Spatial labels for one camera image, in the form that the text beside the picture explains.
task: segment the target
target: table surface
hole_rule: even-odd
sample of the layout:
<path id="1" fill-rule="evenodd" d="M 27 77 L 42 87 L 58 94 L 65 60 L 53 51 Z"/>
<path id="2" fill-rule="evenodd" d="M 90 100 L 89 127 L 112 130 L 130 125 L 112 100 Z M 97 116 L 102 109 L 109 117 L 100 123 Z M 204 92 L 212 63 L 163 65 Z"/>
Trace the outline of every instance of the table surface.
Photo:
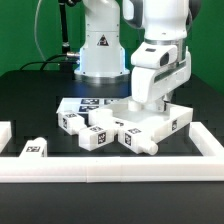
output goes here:
<path id="1" fill-rule="evenodd" d="M 55 71 L 10 71 L 0 78 L 0 120 L 11 121 L 13 137 L 0 156 L 18 156 L 29 139 L 45 137 L 49 156 L 136 156 L 114 143 L 87 152 L 57 125 L 63 97 L 116 98 L 130 84 L 94 86 Z M 194 108 L 224 145 L 224 97 L 192 75 L 175 90 L 173 103 Z M 200 153 L 188 128 L 159 143 L 157 156 Z M 1 223 L 216 223 L 223 224 L 223 182 L 0 184 Z"/>

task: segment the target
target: white block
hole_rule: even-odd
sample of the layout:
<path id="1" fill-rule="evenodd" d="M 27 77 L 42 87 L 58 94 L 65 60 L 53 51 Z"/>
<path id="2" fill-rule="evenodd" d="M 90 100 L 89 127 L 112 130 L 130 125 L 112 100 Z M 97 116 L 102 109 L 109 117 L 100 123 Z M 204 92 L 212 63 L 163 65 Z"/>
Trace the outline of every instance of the white block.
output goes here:
<path id="1" fill-rule="evenodd" d="M 224 156 L 224 147 L 201 122 L 191 122 L 189 137 L 203 156 Z"/>
<path id="2" fill-rule="evenodd" d="M 170 107 L 169 120 L 164 121 L 159 127 L 152 131 L 152 140 L 155 143 L 162 141 L 192 121 L 192 108 L 181 106 L 176 107 L 172 106 L 172 104 L 167 104 L 167 107 Z"/>
<path id="3" fill-rule="evenodd" d="M 85 119 L 71 110 L 58 113 L 58 125 L 70 135 L 78 134 L 87 127 Z"/>
<path id="4" fill-rule="evenodd" d="M 47 157 L 47 141 L 44 138 L 36 138 L 27 141 L 20 158 Z"/>
<path id="5" fill-rule="evenodd" d="M 224 180 L 224 162 L 217 157 L 164 156 L 122 158 L 125 181 Z"/>
<path id="6" fill-rule="evenodd" d="M 113 111 L 111 109 L 95 109 L 89 111 L 89 125 L 96 125 L 111 120 Z"/>
<path id="7" fill-rule="evenodd" d="M 86 166 L 87 182 L 120 182 L 120 157 L 92 158 Z"/>
<path id="8" fill-rule="evenodd" d="M 88 158 L 0 158 L 0 182 L 86 182 Z"/>
<path id="9" fill-rule="evenodd" d="M 79 132 L 79 146 L 92 151 L 114 141 L 113 125 L 100 124 Z"/>
<path id="10" fill-rule="evenodd" d="M 120 128 L 124 128 L 126 126 L 130 126 L 133 125 L 132 122 L 128 122 L 126 120 L 123 119 L 119 119 L 119 118 L 113 118 L 113 127 L 114 127 L 114 134 L 117 135 L 118 131 Z"/>
<path id="11" fill-rule="evenodd" d="M 151 141 L 150 134 L 146 135 L 138 127 L 121 127 L 118 130 L 118 141 L 137 154 L 145 152 L 155 155 L 158 152 L 158 146 Z"/>
<path id="12" fill-rule="evenodd" d="M 10 122 L 0 122 L 0 153 L 12 137 Z"/>

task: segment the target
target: white frame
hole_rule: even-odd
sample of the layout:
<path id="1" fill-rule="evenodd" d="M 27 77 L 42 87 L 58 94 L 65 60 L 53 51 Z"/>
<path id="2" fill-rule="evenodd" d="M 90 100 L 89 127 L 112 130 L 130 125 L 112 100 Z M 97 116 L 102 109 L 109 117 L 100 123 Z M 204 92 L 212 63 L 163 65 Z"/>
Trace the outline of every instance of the white frame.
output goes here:
<path id="1" fill-rule="evenodd" d="M 203 156 L 0 158 L 0 182 L 223 181 L 223 146 L 200 122 L 189 137 Z"/>

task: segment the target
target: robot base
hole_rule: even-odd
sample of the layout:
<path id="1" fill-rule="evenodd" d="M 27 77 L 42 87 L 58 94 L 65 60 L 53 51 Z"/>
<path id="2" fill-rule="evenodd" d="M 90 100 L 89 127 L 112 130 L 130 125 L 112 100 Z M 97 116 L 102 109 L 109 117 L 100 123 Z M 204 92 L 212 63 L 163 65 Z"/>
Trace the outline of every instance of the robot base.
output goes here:
<path id="1" fill-rule="evenodd" d="M 91 76 L 85 74 L 74 73 L 74 79 L 77 81 L 92 83 L 92 84 L 113 84 L 119 82 L 127 82 L 130 80 L 130 73 L 127 70 L 127 73 L 123 73 L 121 75 L 111 75 L 111 76 Z"/>

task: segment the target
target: tabletop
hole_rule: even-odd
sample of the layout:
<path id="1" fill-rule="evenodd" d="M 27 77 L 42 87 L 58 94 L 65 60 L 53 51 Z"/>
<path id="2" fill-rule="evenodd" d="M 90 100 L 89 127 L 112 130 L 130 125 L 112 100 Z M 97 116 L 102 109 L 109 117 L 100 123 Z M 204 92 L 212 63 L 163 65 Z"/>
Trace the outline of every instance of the tabletop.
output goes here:
<path id="1" fill-rule="evenodd" d="M 124 98 L 130 83 L 95 86 L 56 71 L 10 71 L 0 77 L 0 120 L 13 137 L 0 156 L 18 156 L 27 140 L 45 137 L 49 156 L 136 156 L 116 141 L 94 152 L 57 125 L 63 97 Z M 192 75 L 172 102 L 194 108 L 224 145 L 224 97 Z M 188 127 L 159 143 L 157 156 L 198 155 Z M 0 184 L 1 223 L 223 223 L 223 182 Z"/>

